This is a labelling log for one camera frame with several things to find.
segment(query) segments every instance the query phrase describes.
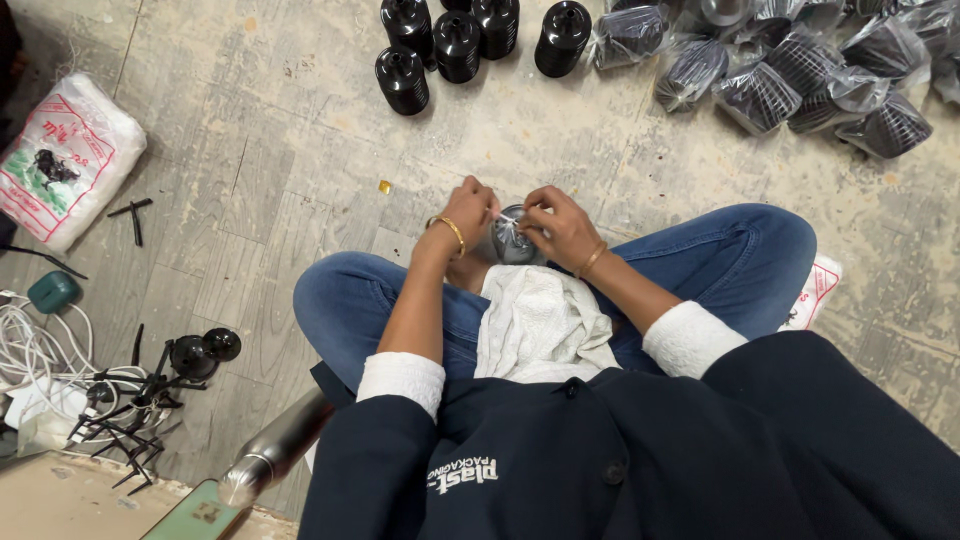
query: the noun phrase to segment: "jacket button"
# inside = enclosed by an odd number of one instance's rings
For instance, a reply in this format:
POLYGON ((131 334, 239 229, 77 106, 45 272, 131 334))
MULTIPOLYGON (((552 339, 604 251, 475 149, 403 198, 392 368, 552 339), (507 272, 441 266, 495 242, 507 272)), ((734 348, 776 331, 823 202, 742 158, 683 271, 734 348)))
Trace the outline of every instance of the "jacket button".
POLYGON ((603 481, 609 485, 617 485, 627 476, 627 467, 619 461, 611 461, 603 472, 603 481))

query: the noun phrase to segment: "embroidered logo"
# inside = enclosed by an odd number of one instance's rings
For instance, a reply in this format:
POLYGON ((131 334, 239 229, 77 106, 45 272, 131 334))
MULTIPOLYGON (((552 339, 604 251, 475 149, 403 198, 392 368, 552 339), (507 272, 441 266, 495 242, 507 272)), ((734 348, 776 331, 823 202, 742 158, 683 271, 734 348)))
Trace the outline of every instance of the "embroidered logo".
POLYGON ((440 494, 444 494, 451 487, 461 482, 475 481, 483 483, 487 480, 496 480, 496 459, 489 457, 468 457, 457 459, 438 467, 426 476, 426 486, 436 487, 440 494))

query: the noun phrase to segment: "knee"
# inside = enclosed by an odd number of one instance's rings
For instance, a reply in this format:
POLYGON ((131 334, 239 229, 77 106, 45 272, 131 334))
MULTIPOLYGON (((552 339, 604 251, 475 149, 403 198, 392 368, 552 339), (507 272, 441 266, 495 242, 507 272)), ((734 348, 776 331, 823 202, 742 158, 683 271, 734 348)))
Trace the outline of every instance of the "knee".
POLYGON ((792 253, 797 262, 813 264, 817 254, 817 234, 805 219, 773 205, 751 203, 737 206, 745 220, 759 232, 764 244, 792 253))
POLYGON ((294 287, 294 313, 298 320, 318 315, 343 290, 352 272, 375 257, 361 252, 340 252, 324 257, 307 268, 294 287))

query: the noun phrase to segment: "navy blue jacket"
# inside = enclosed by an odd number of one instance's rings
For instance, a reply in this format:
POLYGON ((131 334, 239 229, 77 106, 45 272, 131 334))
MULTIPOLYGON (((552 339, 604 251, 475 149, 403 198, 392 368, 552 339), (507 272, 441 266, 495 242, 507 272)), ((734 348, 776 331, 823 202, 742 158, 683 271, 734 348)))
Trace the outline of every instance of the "navy blue jacket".
POLYGON ((789 331, 702 380, 450 381, 437 426, 398 396, 342 406, 300 538, 956 539, 960 457, 789 331))

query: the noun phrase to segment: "bird illustration on bag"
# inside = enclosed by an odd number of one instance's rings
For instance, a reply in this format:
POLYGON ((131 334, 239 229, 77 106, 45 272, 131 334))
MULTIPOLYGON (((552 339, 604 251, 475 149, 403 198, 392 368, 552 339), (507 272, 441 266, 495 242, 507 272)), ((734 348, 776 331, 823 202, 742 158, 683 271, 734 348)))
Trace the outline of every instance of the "bird illustration on bag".
POLYGON ((36 160, 36 168, 47 177, 47 182, 43 185, 43 188, 47 191, 50 190, 50 184, 54 182, 65 184, 80 178, 80 174, 67 168, 64 161, 57 163, 54 153, 49 150, 40 150, 36 153, 34 159, 36 160))

